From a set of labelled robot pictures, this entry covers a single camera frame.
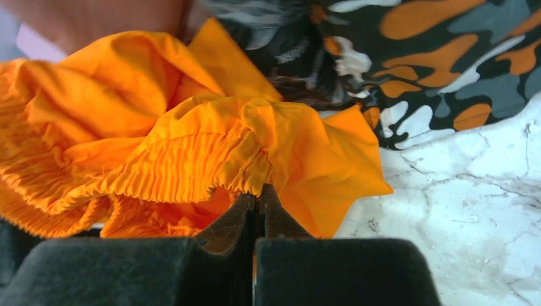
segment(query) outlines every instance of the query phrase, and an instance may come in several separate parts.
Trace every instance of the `marble countertop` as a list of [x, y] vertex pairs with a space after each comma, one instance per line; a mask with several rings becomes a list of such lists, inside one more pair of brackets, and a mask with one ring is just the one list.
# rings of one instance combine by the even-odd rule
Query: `marble countertop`
[[382, 163], [394, 194], [358, 200], [336, 237], [411, 240], [446, 306], [541, 305], [541, 95]]

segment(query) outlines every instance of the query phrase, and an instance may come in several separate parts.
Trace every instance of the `fabric fold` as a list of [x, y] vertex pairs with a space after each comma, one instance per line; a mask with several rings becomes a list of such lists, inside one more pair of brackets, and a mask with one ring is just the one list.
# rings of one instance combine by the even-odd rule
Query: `fabric fold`
[[214, 19], [188, 47], [134, 31], [0, 64], [0, 215], [43, 237], [104, 218], [103, 237], [190, 236], [270, 183], [330, 237], [391, 192], [378, 141], [358, 106], [321, 120], [281, 99]]

